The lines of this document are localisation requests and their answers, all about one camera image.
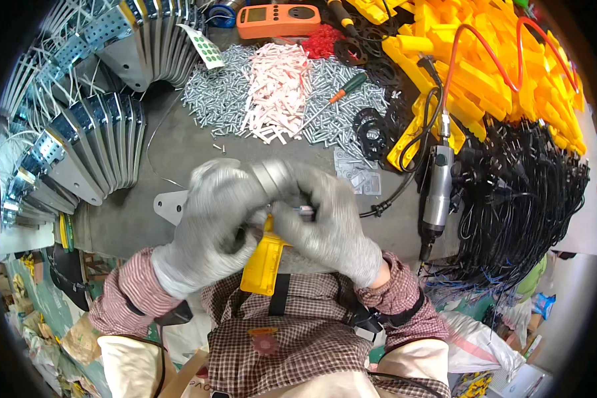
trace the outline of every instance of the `gray table surface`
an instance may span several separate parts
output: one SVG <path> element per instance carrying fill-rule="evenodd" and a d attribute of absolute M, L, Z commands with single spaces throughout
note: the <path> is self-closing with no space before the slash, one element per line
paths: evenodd
<path fill-rule="evenodd" d="M 210 38 L 220 48 L 226 48 L 235 41 L 233 30 L 213 30 Z M 220 137 L 213 141 L 210 127 L 201 129 L 189 116 L 187 107 L 177 99 L 181 91 L 161 84 L 148 89 L 143 100 L 148 126 L 145 132 L 139 180 L 131 189 L 113 192 L 102 206 L 80 204 L 75 214 L 75 246 L 81 250 L 103 255 L 129 258 L 136 251 L 172 240 L 174 226 L 153 211 L 153 199 L 164 192 L 182 190 L 170 182 L 160 179 L 151 169 L 146 147 L 159 122 L 150 146 L 150 162 L 155 172 L 187 186 L 190 171 L 200 164 L 221 156 L 213 143 L 225 145 L 227 156 L 242 163 L 254 163 L 262 159 L 277 157 L 287 161 L 309 163 L 331 174 L 334 173 L 333 147 L 309 145 L 307 141 L 292 141 L 282 145 L 275 140 L 264 145 L 256 139 L 233 136 Z M 385 200 L 400 184 L 403 177 L 392 172 L 380 171 L 382 196 L 356 195 L 360 211 L 368 211 L 371 204 Z M 373 239 L 383 250 L 396 253 L 411 265 L 420 252 L 418 235 L 418 205 L 420 196 L 416 184 L 412 183 L 380 218 L 362 220 L 365 235 Z M 458 250 L 458 215 L 450 215 L 441 238 L 433 246 L 431 258 L 453 255 Z M 292 250 L 285 250 L 281 270 L 313 272 L 323 268 L 303 259 Z"/>

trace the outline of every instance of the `orange multimeter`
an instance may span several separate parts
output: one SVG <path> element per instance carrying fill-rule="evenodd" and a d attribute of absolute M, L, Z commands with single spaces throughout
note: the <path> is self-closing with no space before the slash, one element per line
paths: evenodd
<path fill-rule="evenodd" d="M 242 39 L 302 36 L 315 31 L 320 23 L 318 8 L 308 5 L 248 6 L 237 14 L 237 29 Z"/>

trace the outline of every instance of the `solder wire spool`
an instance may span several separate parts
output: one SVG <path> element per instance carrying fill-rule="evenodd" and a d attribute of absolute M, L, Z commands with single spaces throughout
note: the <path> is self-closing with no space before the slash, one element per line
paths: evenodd
<path fill-rule="evenodd" d="M 249 0 L 220 0 L 208 8 L 207 21 L 217 28 L 234 28 L 237 23 L 237 13 L 248 5 L 250 5 Z"/>

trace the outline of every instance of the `person's hand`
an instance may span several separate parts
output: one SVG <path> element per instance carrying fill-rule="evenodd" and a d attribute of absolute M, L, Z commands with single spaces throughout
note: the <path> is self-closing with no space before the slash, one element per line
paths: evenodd
<path fill-rule="evenodd" d="M 256 248 L 243 228 L 269 202 L 263 187 L 235 159 L 215 159 L 192 171 L 188 199 L 172 243 L 151 256 L 162 289 L 185 298 L 240 271 Z"/>
<path fill-rule="evenodd" d="M 367 287 L 379 276 L 382 252 L 363 235 L 351 186 L 303 164 L 288 165 L 298 187 L 310 196 L 315 222 L 304 222 L 286 203 L 272 204 L 274 233 L 307 258 L 349 276 Z"/>

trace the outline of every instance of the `green screwdriver handle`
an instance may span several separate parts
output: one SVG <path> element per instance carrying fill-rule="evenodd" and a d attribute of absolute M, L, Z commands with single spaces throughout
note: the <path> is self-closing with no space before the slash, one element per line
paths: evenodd
<path fill-rule="evenodd" d="M 330 104 L 335 103 L 336 101 L 340 100 L 350 92 L 356 90 L 360 87 L 363 83 L 367 81 L 367 74 L 366 73 L 358 73 L 358 75 L 352 77 L 348 80 L 347 83 L 341 87 L 341 89 L 330 99 Z"/>

